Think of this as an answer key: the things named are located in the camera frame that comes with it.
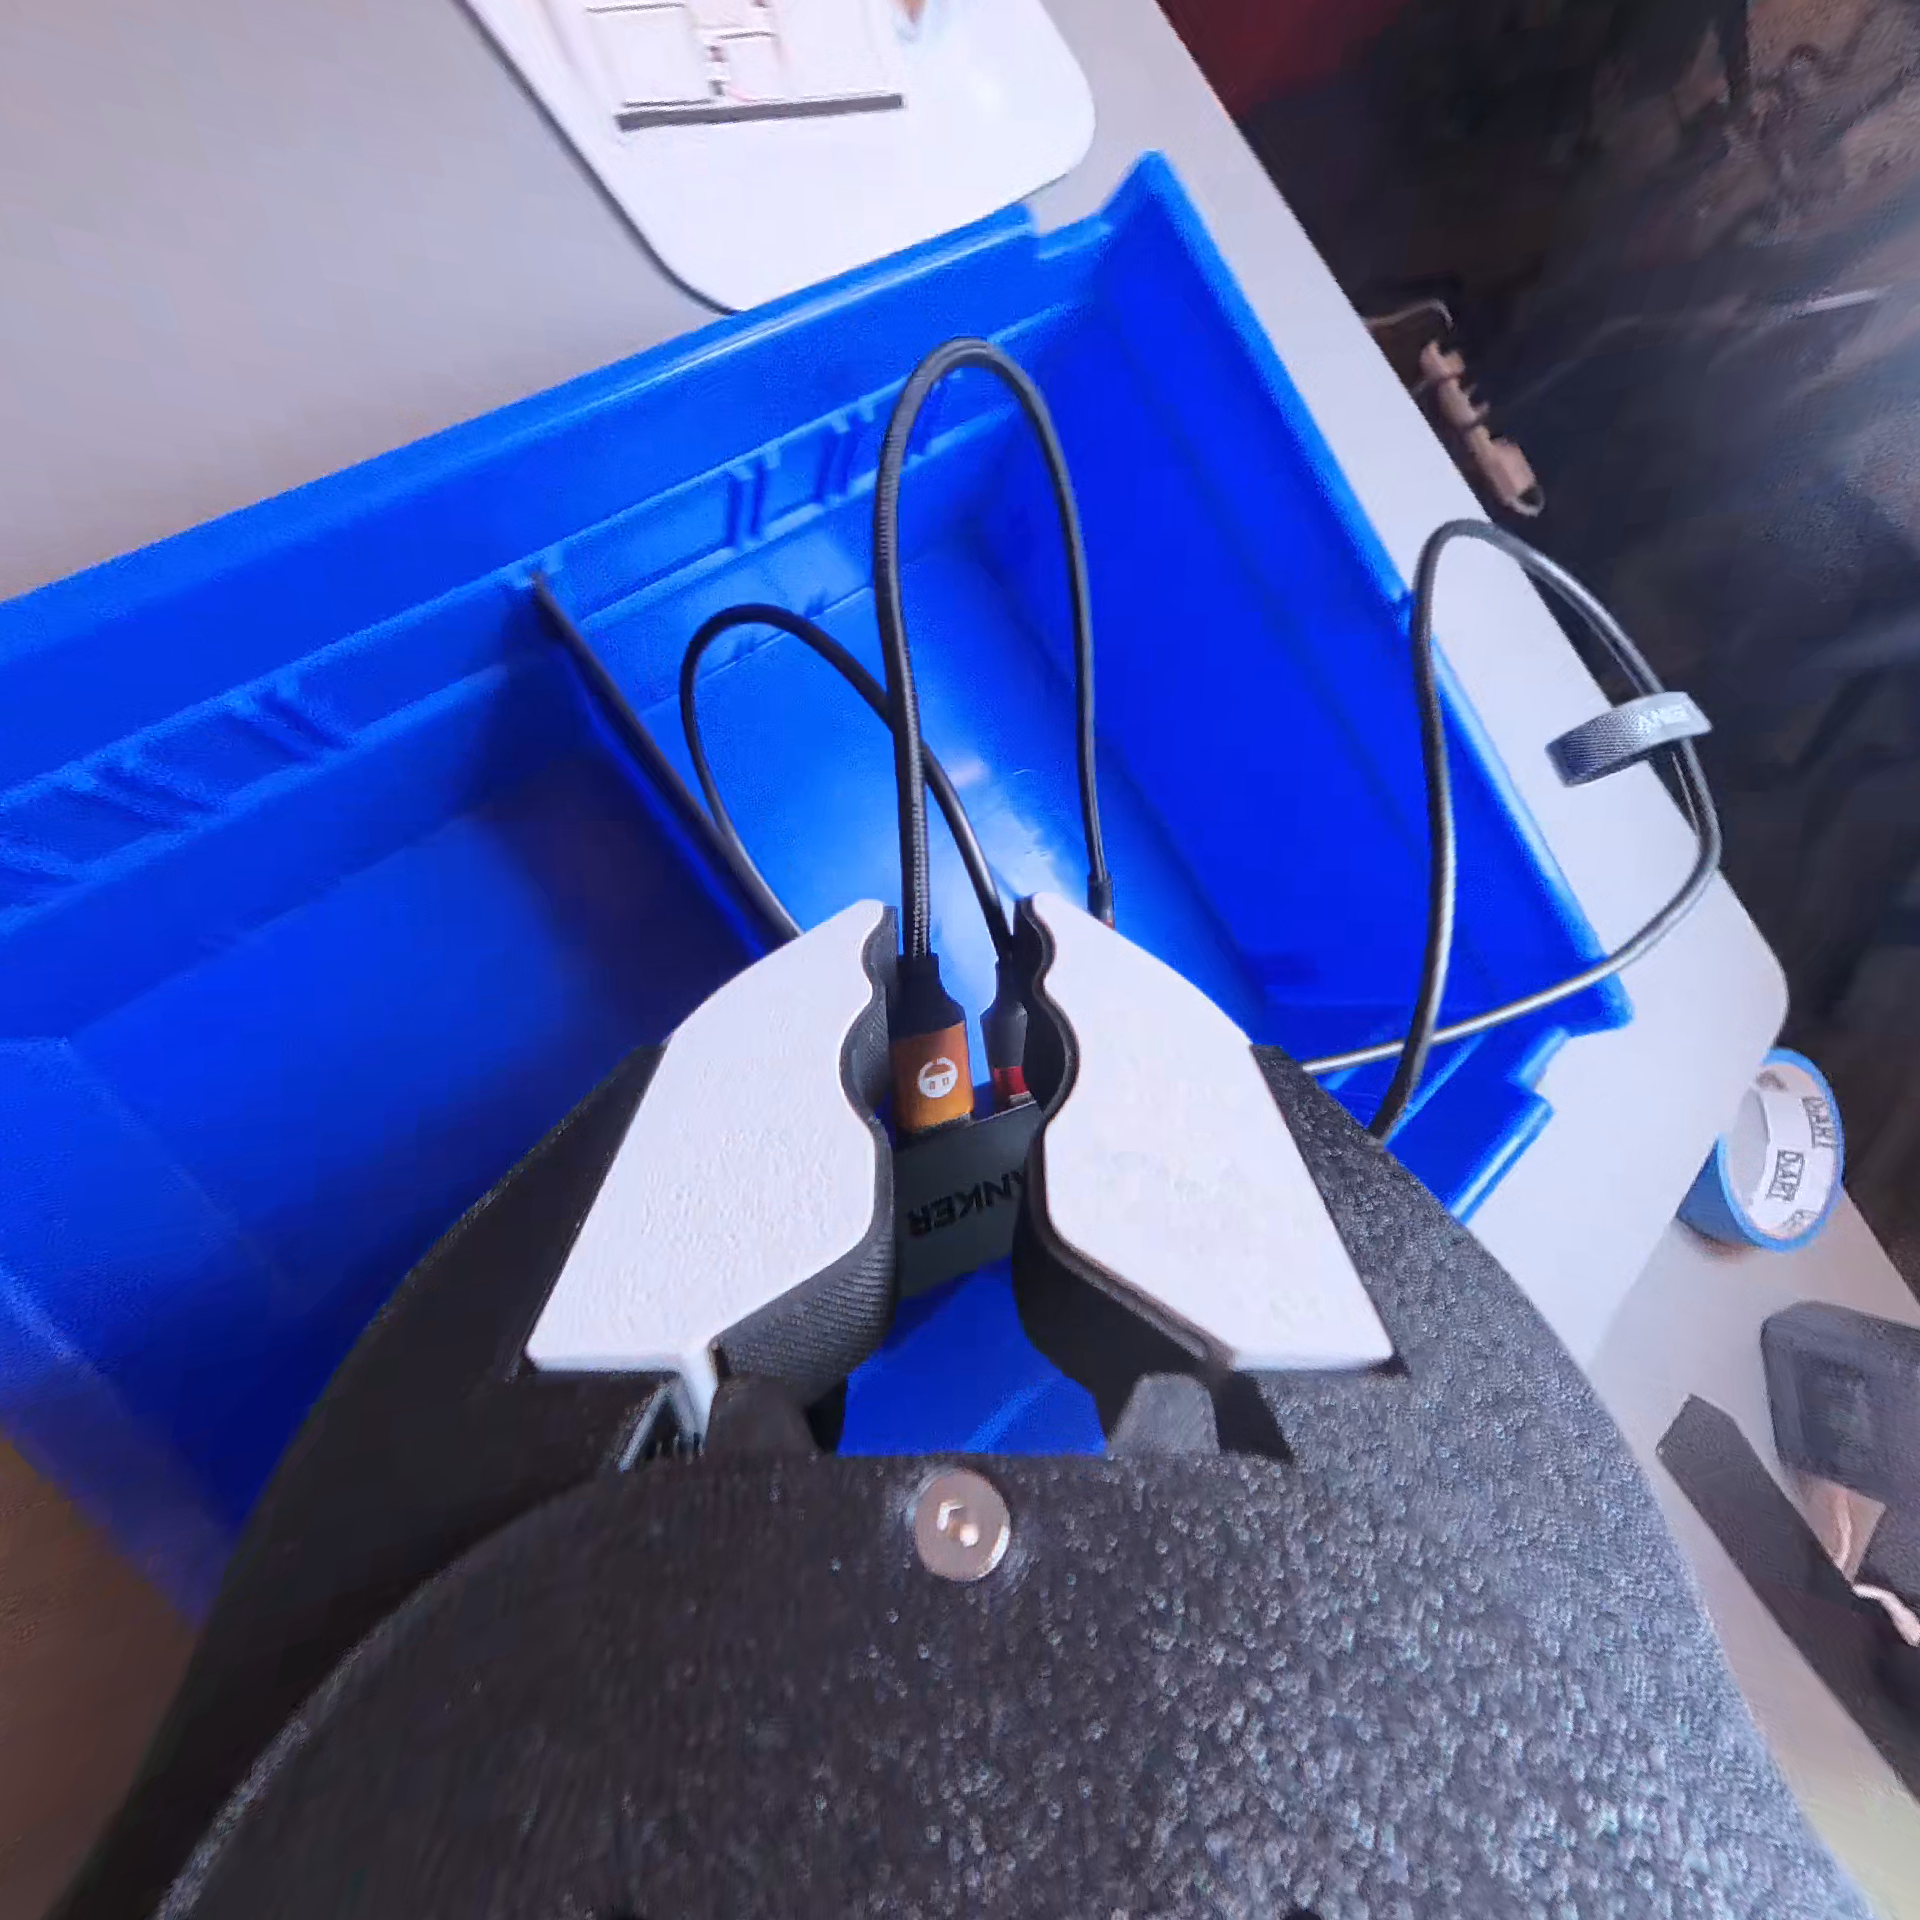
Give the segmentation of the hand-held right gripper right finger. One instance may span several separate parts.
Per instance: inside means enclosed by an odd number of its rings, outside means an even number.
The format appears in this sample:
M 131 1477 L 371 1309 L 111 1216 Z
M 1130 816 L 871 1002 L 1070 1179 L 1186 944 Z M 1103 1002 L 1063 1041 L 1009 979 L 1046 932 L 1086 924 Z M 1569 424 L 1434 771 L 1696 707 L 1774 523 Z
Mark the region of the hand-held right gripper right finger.
M 1271 1378 L 1368 1376 L 1394 1341 L 1258 1048 L 1065 897 L 1016 912 L 1041 1105 L 1016 1305 L 1111 1457 L 1290 1459 Z

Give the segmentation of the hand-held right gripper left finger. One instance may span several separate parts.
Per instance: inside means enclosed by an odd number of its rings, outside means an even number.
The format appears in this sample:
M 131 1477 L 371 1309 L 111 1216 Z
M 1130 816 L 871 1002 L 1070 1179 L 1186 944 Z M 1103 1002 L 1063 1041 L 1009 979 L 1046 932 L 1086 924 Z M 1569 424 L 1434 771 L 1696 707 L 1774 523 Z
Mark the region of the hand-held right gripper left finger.
M 547 1376 L 667 1376 L 707 1434 L 726 1380 L 828 1400 L 896 1308 L 887 992 L 896 912 L 857 900 L 667 1038 L 529 1334 Z

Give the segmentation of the small black USB hub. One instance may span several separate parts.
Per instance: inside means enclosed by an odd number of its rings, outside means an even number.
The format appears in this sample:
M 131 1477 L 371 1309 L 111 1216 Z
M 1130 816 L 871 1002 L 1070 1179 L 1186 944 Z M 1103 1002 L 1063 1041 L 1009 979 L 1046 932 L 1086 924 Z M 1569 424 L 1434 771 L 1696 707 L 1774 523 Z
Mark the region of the small black USB hub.
M 906 1300 L 1012 1254 L 1041 1121 L 1041 1105 L 1023 1098 L 896 1148 L 896 1284 Z

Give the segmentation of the blue plastic bin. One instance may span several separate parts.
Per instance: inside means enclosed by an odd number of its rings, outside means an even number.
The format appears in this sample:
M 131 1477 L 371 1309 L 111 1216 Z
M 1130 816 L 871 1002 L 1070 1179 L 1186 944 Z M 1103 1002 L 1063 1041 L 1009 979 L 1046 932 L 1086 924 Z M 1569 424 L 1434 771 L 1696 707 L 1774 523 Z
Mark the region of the blue plastic bin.
M 1425 949 L 1408 590 L 1178 176 L 952 230 L 6 603 L 6 1430 L 190 1618 L 428 1248 L 764 936 L 690 781 L 720 608 L 881 672 L 882 429 L 1035 378 L 1089 542 L 1120 932 L 1303 1064 Z

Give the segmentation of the black divider of blue bin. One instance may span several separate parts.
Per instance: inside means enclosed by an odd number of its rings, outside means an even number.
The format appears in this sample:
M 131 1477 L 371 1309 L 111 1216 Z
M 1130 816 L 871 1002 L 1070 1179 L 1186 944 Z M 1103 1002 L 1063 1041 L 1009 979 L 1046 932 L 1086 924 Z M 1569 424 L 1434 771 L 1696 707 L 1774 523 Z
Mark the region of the black divider of blue bin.
M 660 803 L 664 816 L 680 833 L 705 875 L 716 882 L 720 894 L 734 908 L 738 908 L 753 925 L 755 937 L 766 944 L 796 942 L 800 937 L 799 924 L 786 915 L 780 900 L 776 900 L 772 891 L 756 875 L 750 859 L 730 849 L 707 808 L 692 797 L 680 768 L 660 749 L 649 728 L 646 728 L 627 692 L 617 686 L 608 665 L 592 650 L 592 642 L 576 624 L 575 614 L 566 611 L 555 587 L 547 580 L 539 566 L 530 573 L 530 592 L 548 638 L 562 650 L 596 720 L 606 728 L 627 763 L 634 768 L 643 794 L 649 800 Z

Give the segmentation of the blue masking tape roll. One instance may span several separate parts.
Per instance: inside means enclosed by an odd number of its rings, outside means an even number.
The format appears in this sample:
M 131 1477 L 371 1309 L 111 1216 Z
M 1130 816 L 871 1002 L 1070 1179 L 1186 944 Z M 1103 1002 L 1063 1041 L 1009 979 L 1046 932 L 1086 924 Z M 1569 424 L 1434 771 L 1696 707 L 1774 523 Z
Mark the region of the blue masking tape roll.
M 1822 1235 L 1842 1179 L 1836 1091 L 1806 1053 L 1777 1048 L 1742 1092 L 1678 1216 L 1710 1242 L 1784 1254 Z

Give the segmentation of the black pouch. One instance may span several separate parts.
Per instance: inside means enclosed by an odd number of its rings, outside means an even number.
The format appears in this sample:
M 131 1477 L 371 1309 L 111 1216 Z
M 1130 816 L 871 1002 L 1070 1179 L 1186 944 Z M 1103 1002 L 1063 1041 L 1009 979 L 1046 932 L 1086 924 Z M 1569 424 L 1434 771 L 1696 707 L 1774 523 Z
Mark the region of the black pouch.
M 1784 1465 L 1916 1509 L 1919 1329 L 1833 1302 L 1795 1302 L 1762 1324 L 1760 1353 Z

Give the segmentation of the tan metal clip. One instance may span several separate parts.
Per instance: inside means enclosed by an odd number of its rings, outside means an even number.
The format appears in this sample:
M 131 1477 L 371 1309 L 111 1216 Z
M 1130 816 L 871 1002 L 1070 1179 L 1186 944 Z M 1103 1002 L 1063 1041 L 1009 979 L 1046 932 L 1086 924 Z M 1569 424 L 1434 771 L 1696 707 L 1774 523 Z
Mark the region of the tan metal clip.
M 1497 432 L 1494 404 L 1458 346 L 1452 306 L 1425 297 L 1364 316 L 1362 324 L 1489 512 L 1507 522 L 1539 518 L 1546 490 L 1527 453 Z

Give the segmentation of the dark bag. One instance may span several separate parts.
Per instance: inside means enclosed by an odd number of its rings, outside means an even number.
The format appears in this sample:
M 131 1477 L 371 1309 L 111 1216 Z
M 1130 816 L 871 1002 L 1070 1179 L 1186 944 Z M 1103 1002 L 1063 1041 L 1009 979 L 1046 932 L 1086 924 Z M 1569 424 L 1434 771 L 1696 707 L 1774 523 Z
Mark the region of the dark bag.
M 1916 1088 L 1919 5 L 1394 5 L 1241 126 L 1364 296 L 1440 296 L 1527 540 L 1712 717 L 1790 1029 Z

